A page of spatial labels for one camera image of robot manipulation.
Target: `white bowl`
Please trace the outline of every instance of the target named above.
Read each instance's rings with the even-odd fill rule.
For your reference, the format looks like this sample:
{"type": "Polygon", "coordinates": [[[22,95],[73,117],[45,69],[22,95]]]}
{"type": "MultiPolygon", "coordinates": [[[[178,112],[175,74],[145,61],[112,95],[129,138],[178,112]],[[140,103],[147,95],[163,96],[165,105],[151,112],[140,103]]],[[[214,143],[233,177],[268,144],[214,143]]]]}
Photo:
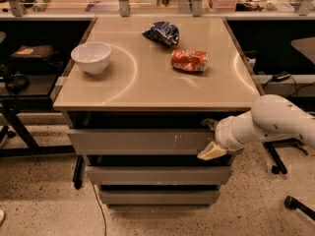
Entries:
{"type": "Polygon", "coordinates": [[[87,42],[78,45],[71,57],[78,67],[90,74],[99,74],[108,66],[111,48],[102,42],[87,42]]]}

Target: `plastic wrapper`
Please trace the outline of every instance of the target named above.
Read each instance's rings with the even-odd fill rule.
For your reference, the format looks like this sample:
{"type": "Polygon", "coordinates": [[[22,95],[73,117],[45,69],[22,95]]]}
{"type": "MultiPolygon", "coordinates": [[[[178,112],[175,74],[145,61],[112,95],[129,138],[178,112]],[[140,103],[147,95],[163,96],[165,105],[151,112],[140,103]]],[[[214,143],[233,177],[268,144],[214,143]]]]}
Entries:
{"type": "Polygon", "coordinates": [[[173,68],[186,72],[204,72],[208,66],[209,55],[204,51],[176,49],[171,55],[173,68]]]}
{"type": "Polygon", "coordinates": [[[179,42],[179,30],[170,22],[156,22],[151,28],[143,32],[143,36],[154,42],[165,45],[176,45],[179,42]]]}

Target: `gray drawer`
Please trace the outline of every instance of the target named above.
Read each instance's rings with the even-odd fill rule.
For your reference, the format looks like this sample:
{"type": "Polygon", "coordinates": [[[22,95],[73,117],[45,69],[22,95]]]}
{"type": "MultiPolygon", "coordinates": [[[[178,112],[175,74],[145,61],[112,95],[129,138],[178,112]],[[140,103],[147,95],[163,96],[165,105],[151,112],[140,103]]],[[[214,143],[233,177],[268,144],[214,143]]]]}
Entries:
{"type": "Polygon", "coordinates": [[[222,185],[231,175],[224,167],[93,167],[87,176],[97,185],[222,185]]]}
{"type": "Polygon", "coordinates": [[[100,191],[98,194],[107,205],[212,205],[220,191],[100,191]]]}
{"type": "Polygon", "coordinates": [[[78,154],[198,154],[213,134],[207,129],[70,129],[78,154]]]}

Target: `white shoe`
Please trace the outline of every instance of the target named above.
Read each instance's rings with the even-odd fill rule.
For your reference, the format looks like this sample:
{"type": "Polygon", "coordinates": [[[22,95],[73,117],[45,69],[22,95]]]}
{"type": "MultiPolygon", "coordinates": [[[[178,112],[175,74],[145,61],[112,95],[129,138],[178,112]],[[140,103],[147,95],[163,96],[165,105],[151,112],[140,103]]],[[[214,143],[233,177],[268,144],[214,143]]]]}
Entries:
{"type": "Polygon", "coordinates": [[[0,226],[4,220],[4,217],[6,216],[6,213],[2,209],[0,209],[0,226]]]}

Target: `terrazzo floor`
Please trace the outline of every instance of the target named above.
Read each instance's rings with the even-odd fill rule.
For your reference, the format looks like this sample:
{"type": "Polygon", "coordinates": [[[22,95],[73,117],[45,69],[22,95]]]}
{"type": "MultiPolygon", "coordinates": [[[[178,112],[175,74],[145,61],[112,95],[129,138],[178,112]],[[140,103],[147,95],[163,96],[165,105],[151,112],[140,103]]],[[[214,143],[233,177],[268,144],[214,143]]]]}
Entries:
{"type": "MultiPolygon", "coordinates": [[[[64,125],[27,126],[42,146],[66,145],[64,125]]],[[[18,148],[19,137],[2,148],[18,148]]],[[[101,205],[90,180],[72,183],[75,154],[0,158],[0,209],[4,236],[225,236],[315,235],[315,222],[300,210],[284,207],[287,195],[315,208],[315,150],[277,147],[286,175],[261,144],[248,144],[232,165],[233,173],[212,206],[101,205]]]]}

